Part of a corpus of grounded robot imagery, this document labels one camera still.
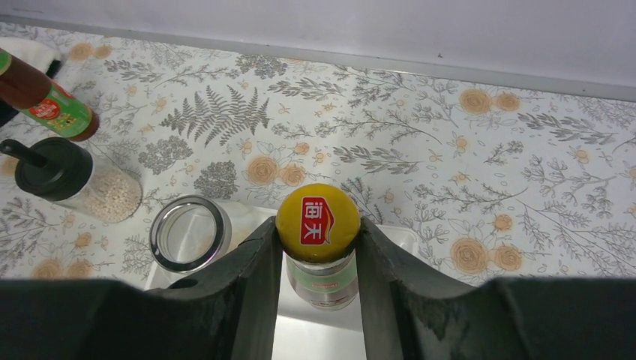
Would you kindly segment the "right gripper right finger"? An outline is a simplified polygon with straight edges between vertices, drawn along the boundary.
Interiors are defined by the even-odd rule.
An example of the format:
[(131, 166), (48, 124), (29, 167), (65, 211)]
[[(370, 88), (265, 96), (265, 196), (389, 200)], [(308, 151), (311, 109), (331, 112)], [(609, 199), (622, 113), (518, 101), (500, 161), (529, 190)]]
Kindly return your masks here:
[(355, 241), (369, 359), (633, 359), (635, 281), (496, 277), (474, 287), (361, 220)]

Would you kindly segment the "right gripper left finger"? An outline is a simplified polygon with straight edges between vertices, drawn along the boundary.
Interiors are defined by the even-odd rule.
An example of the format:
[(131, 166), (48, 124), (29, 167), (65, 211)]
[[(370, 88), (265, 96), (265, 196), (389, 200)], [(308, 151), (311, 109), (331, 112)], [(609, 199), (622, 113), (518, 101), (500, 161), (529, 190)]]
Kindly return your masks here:
[(1, 282), (3, 359), (270, 359), (282, 250), (273, 218), (165, 289)]

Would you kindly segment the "clear glass jar metal rim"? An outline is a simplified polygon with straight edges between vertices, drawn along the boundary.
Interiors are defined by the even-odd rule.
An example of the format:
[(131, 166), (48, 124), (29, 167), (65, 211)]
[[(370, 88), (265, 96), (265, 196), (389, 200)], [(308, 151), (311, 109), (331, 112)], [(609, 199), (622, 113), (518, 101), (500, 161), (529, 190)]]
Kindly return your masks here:
[(198, 195), (181, 196), (165, 205), (149, 230), (156, 263), (168, 272), (186, 274), (228, 252), (230, 217), (219, 202)]

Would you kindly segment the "red label sauce bottle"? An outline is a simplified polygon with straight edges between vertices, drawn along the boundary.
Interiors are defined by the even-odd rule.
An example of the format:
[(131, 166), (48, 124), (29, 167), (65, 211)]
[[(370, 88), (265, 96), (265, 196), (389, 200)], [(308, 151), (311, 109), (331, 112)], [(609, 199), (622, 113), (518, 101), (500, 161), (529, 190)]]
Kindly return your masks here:
[(308, 184), (282, 202), (275, 226), (295, 293), (313, 308), (339, 311), (359, 293), (354, 241), (361, 216), (354, 201), (329, 184)]

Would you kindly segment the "black cap white bean jar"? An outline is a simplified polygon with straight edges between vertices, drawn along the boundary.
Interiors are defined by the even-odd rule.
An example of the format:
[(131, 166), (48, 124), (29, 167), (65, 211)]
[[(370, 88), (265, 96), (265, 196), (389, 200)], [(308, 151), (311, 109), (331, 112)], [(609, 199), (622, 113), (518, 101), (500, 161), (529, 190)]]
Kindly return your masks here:
[(18, 188), (58, 206), (118, 223), (140, 205), (143, 191), (135, 178), (67, 139), (50, 137), (30, 147), (5, 139), (1, 153), (18, 160)]

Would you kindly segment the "green label sauce bottle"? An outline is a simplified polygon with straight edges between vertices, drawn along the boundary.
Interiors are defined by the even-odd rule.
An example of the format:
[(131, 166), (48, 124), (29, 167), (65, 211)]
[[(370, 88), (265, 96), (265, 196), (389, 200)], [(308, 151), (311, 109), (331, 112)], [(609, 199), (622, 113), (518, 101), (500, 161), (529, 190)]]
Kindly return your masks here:
[(38, 105), (20, 112), (60, 137), (74, 142), (93, 136), (100, 124), (98, 116), (89, 106), (53, 80), (49, 94)]

